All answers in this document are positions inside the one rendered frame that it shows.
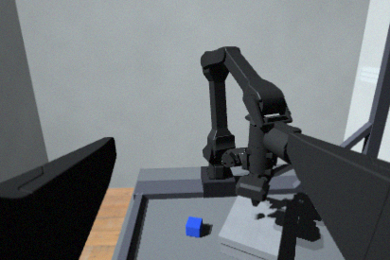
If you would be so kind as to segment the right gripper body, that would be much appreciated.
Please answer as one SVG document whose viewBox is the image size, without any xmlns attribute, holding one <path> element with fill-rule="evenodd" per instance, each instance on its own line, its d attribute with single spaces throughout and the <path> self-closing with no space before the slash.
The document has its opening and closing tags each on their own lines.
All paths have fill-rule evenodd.
<svg viewBox="0 0 390 260">
<path fill-rule="evenodd" d="M 246 154 L 248 154 L 247 170 L 250 173 L 248 176 L 243 175 L 239 178 L 236 184 L 236 194 L 248 199 L 265 201 L 269 189 L 265 176 L 271 175 L 273 166 L 277 163 L 277 156 L 267 148 L 253 147 L 249 143 Z"/>
</svg>

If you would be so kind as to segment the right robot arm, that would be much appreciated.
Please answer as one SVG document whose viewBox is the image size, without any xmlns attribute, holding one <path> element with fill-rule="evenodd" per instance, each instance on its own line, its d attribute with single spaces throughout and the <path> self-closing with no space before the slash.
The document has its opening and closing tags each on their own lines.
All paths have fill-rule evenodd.
<svg viewBox="0 0 390 260">
<path fill-rule="evenodd" d="M 225 80 L 229 72 L 243 91 L 242 101 L 249 113 L 245 116 L 250 121 L 248 143 L 267 148 L 291 165 L 287 154 L 288 137 L 290 133 L 301 133 L 302 130 L 287 124 L 293 119 L 282 91 L 261 78 L 236 46 L 205 51 L 201 66 L 209 82 L 212 124 L 203 149 L 203 156 L 209 162 L 208 179 L 228 179 L 226 168 L 241 166 L 241 169 L 248 169 L 247 147 L 236 148 L 235 136 L 227 127 Z M 275 113 L 280 115 L 264 116 Z"/>
</svg>

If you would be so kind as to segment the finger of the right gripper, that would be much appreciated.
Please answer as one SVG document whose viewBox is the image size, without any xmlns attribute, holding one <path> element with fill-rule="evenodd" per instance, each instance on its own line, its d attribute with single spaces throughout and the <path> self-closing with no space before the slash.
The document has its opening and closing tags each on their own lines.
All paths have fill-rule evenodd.
<svg viewBox="0 0 390 260">
<path fill-rule="evenodd" d="M 266 175 L 266 177 L 265 178 L 267 178 L 268 179 L 268 181 L 267 181 L 267 183 L 269 183 L 270 182 L 270 180 L 271 180 L 271 178 L 272 178 L 272 176 L 274 175 L 274 170 L 272 170 L 272 173 L 271 173 L 271 176 L 270 175 Z"/>
<path fill-rule="evenodd" d="M 251 199 L 251 202 L 252 202 L 252 205 L 253 206 L 258 206 L 259 205 L 259 203 L 260 203 L 260 201 L 257 201 L 257 200 L 253 200 L 253 199 Z"/>
</svg>

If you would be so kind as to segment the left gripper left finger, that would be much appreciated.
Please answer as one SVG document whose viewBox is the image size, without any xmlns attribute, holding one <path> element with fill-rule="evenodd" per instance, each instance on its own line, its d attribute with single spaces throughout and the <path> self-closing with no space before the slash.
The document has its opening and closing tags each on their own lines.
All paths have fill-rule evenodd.
<svg viewBox="0 0 390 260">
<path fill-rule="evenodd" d="M 0 260 L 80 260 L 115 160 L 104 137 L 0 182 Z"/>
</svg>

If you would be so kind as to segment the blue block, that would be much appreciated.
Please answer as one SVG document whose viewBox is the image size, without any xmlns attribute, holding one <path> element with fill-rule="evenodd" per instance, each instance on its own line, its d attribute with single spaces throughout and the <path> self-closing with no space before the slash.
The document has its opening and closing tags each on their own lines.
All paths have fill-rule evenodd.
<svg viewBox="0 0 390 260">
<path fill-rule="evenodd" d="M 186 223 L 186 235 L 200 237 L 203 229 L 203 219 L 189 217 Z"/>
</svg>

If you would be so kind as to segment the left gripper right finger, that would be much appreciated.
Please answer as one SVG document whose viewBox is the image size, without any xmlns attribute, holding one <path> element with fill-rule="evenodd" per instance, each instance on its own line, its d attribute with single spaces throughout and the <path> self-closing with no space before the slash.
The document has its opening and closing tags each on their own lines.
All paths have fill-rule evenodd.
<svg viewBox="0 0 390 260">
<path fill-rule="evenodd" d="M 287 154 L 345 260 L 390 260 L 390 162 L 299 132 Z"/>
</svg>

